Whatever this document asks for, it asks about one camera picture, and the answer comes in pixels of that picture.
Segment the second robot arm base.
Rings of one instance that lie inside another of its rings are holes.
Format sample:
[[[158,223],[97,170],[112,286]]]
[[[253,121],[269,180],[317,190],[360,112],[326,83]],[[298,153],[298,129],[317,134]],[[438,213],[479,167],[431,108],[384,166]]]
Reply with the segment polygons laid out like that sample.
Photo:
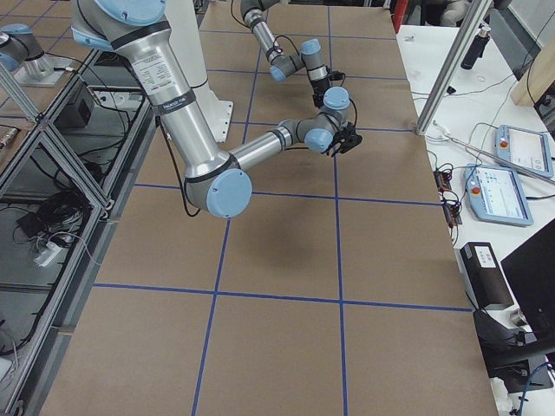
[[[52,88],[62,77],[33,31],[23,23],[1,28],[1,63],[25,87]]]

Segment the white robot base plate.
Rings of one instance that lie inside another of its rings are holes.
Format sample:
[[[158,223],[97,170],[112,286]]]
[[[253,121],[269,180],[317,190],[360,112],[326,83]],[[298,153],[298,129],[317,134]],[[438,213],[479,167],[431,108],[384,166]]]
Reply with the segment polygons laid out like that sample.
[[[219,99],[208,84],[193,88],[193,91],[214,139],[224,143],[231,124],[233,102]]]

